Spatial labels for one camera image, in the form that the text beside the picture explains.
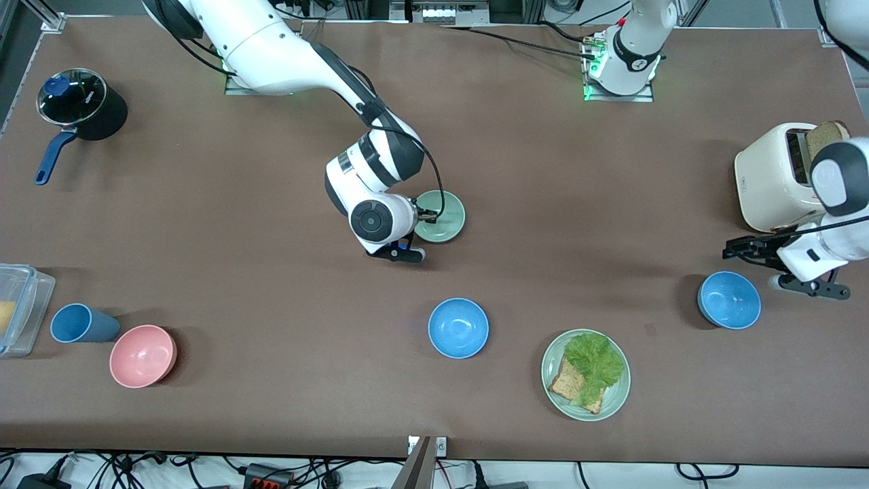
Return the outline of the bread slice with crust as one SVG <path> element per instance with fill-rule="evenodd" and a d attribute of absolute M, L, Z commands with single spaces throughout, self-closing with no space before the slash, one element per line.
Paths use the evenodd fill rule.
<path fill-rule="evenodd" d="M 561 364 L 552 383 L 547 388 L 568 403 L 580 406 L 592 415 L 598 415 L 602 410 L 604 394 L 608 387 L 605 384 L 587 380 L 585 376 L 568 361 L 567 356 L 561 358 Z"/>

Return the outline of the aluminium frame profile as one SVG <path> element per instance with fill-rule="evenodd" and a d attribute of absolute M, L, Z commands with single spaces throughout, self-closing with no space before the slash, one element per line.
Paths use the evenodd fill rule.
<path fill-rule="evenodd" d="M 41 22 L 41 31 L 61 33 L 67 20 L 67 15 L 55 10 L 48 0 L 19 0 Z"/>

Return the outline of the pale green plate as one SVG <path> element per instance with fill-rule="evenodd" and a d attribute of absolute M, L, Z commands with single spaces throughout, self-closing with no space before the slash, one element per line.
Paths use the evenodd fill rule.
<path fill-rule="evenodd" d="M 614 340 L 611 342 L 614 344 L 614 349 L 620 354 L 621 359 L 625 362 L 625 368 L 622 372 L 620 380 L 614 386 L 608 387 L 604 394 L 604 401 L 602 405 L 602 410 L 598 415 L 592 415 L 588 411 L 582 409 L 580 406 L 571 405 L 568 403 L 567 399 L 562 399 L 553 393 L 550 393 L 547 389 L 552 383 L 555 375 L 558 372 L 559 364 L 561 364 L 561 358 L 565 356 L 564 350 L 567 346 L 567 343 L 575 336 L 580 336 L 587 333 L 599 333 L 598 331 L 587 330 L 587 329 L 578 329 L 563 332 L 561 335 L 556 337 L 549 346 L 546 347 L 546 350 L 541 359 L 540 366 L 540 377 L 542 386 L 545 390 L 547 399 L 555 406 L 555 408 L 560 411 L 564 416 L 571 418 L 572 420 L 579 420 L 583 422 L 593 422 L 599 420 L 605 420 L 606 418 L 611 417 L 616 414 L 619 409 L 624 406 L 624 403 L 627 401 L 627 397 L 631 388 L 632 378 L 631 372 L 629 369 L 627 357 L 624 354 L 621 347 L 615 343 Z"/>

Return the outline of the green lettuce leaf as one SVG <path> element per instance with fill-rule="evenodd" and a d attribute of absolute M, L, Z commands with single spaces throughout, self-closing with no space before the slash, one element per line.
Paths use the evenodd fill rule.
<path fill-rule="evenodd" d="M 614 344 L 599 333 L 587 333 L 573 337 L 565 347 L 565 358 L 583 375 L 583 387 L 571 400 L 571 405 L 589 408 L 595 405 L 606 388 L 620 380 L 625 362 L 614 349 Z"/>

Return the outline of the white toaster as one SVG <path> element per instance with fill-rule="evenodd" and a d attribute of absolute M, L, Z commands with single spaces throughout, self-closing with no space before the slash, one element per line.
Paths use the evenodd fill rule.
<path fill-rule="evenodd" d="M 776 232 L 823 213 L 806 173 L 806 133 L 816 126 L 776 125 L 736 155 L 739 204 L 751 229 Z"/>

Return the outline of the blue bowl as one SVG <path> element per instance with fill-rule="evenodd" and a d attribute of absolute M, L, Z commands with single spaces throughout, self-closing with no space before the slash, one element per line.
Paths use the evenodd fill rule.
<path fill-rule="evenodd" d="M 707 321 L 727 330 L 751 327 L 762 312 L 757 288 L 732 270 L 720 270 L 704 279 L 697 291 L 697 306 Z"/>
<path fill-rule="evenodd" d="M 486 346 L 490 325 L 486 312 L 465 297 L 448 298 L 432 309 L 428 338 L 438 353 L 450 359 L 468 359 Z"/>

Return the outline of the dark brown bread slice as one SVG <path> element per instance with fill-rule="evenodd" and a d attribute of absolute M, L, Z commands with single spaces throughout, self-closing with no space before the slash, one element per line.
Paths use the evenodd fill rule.
<path fill-rule="evenodd" d="M 808 133 L 806 133 L 806 173 L 811 177 L 812 163 L 826 145 L 837 143 L 850 139 L 851 133 L 844 122 L 839 120 L 830 120 L 817 125 Z"/>

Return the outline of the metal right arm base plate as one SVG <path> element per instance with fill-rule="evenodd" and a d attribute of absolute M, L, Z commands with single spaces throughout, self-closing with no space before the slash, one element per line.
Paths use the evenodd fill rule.
<path fill-rule="evenodd" d="M 298 90 L 301 78 L 291 75 L 284 69 L 254 67 L 238 69 L 236 75 L 227 78 L 227 91 L 230 93 L 252 93 L 268 96 L 283 96 Z"/>

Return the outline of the pink bowl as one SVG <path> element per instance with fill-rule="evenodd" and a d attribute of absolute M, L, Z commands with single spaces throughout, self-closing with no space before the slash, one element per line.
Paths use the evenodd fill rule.
<path fill-rule="evenodd" d="M 177 344 L 157 325 L 139 325 L 122 334 L 109 356 L 113 380 L 125 388 L 145 388 L 165 378 L 176 365 Z"/>

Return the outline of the black and red device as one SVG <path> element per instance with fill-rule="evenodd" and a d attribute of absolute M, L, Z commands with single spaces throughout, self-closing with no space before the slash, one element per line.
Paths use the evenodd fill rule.
<path fill-rule="evenodd" d="M 251 463 L 244 468 L 242 489 L 289 489 L 294 474 L 289 469 Z"/>

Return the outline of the grey power strip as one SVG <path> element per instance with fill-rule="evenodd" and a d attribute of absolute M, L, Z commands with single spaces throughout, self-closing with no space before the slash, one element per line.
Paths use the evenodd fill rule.
<path fill-rule="evenodd" d="M 487 0 L 389 0 L 389 21 L 443 26 L 475 26 L 490 22 Z"/>

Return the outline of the glass lid with blue knob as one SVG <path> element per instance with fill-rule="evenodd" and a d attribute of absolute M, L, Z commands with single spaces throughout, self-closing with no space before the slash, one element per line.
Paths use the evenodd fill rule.
<path fill-rule="evenodd" d="M 105 101 L 107 83 L 91 69 L 65 69 L 43 82 L 35 99 L 41 117 L 75 125 L 93 117 Z"/>

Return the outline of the clear plastic container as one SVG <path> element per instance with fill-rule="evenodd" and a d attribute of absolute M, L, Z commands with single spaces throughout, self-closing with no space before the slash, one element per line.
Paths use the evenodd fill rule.
<path fill-rule="evenodd" d="M 55 284 L 53 276 L 27 264 L 0 264 L 0 301 L 18 303 L 8 331 L 0 338 L 0 359 L 31 353 Z"/>

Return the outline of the grey metal post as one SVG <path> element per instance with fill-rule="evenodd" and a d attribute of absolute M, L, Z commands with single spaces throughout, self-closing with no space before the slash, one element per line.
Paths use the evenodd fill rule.
<path fill-rule="evenodd" d="M 437 437 L 419 437 L 390 489 L 432 489 L 437 451 Z"/>

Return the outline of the black power adapter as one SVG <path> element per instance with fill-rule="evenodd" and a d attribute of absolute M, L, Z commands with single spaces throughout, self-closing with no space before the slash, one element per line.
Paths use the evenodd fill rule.
<path fill-rule="evenodd" d="M 22 477 L 16 489 L 71 489 L 71 484 L 61 479 L 50 479 L 47 474 L 35 473 Z"/>

